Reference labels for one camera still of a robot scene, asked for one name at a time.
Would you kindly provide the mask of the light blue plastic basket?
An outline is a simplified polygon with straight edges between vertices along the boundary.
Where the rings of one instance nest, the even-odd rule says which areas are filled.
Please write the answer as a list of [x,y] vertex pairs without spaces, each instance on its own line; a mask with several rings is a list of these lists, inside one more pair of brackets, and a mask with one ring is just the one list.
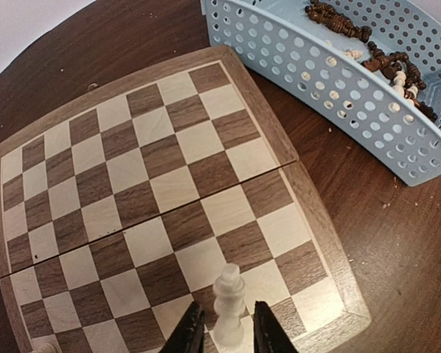
[[410,1],[333,1],[356,26],[369,26],[385,54],[403,52],[426,88],[418,100],[430,121],[393,83],[361,60],[366,43],[310,20],[305,1],[203,1],[209,42],[230,46],[243,63],[319,112],[398,178],[416,186],[441,177],[441,24]]

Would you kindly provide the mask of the wooden folding chess board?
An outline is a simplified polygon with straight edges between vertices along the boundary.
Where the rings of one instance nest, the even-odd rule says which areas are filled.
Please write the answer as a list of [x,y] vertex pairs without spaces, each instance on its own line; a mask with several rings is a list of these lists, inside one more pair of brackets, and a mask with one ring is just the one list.
[[0,288],[20,352],[158,352],[205,310],[227,263],[300,352],[370,313],[311,179],[231,49],[208,48],[86,93],[0,143]]

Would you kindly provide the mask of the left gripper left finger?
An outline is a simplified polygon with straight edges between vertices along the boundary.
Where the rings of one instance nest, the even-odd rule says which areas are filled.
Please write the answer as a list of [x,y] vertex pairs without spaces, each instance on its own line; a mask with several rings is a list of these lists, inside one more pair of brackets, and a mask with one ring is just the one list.
[[186,309],[161,353],[203,353],[205,311],[194,301]]

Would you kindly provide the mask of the white queen chess piece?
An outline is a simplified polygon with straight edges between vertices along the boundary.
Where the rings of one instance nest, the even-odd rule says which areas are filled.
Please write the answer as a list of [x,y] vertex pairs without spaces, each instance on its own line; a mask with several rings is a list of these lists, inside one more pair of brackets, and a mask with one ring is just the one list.
[[239,265],[227,263],[212,288],[213,308],[218,316],[213,328],[214,339],[228,348],[239,346],[244,336],[240,317],[246,309],[245,281],[240,276]]

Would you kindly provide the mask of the dark chess pieces pile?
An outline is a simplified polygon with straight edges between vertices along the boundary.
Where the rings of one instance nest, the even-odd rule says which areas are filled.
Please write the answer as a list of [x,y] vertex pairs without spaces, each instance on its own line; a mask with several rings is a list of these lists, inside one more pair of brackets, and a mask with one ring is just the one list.
[[370,51],[370,59],[361,62],[361,65],[370,72],[380,71],[382,75],[393,82],[392,89],[403,96],[407,102],[415,106],[430,121],[437,120],[437,114],[433,108],[425,102],[417,99],[418,92],[426,89],[418,67],[411,63],[406,52],[395,51],[385,54],[370,37],[372,29],[369,26],[357,26],[347,16],[336,11],[330,4],[320,1],[311,1],[305,6],[307,17],[317,24],[322,24],[329,30],[355,38],[367,44]]

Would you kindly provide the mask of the white chess pieces pile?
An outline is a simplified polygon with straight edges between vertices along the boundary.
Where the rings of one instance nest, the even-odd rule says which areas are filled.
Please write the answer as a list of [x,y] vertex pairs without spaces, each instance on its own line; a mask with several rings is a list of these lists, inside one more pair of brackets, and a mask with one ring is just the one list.
[[423,103],[417,100],[420,90],[426,89],[418,67],[409,60],[406,52],[395,51],[385,54],[373,41],[367,43],[370,57],[359,62],[371,73],[379,71],[392,83],[392,89],[407,102],[416,107]]

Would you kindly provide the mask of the white pawn chess piece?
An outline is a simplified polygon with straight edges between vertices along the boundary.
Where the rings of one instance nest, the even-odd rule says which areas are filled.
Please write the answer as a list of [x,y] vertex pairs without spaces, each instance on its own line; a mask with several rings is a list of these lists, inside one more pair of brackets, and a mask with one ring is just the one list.
[[53,343],[39,341],[32,344],[31,353],[57,353],[57,348]]

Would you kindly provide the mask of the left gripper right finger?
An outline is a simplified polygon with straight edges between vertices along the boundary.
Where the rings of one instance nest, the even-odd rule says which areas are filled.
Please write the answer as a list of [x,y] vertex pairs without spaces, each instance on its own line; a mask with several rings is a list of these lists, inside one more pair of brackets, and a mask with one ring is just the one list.
[[255,353],[298,353],[281,324],[264,301],[255,302]]

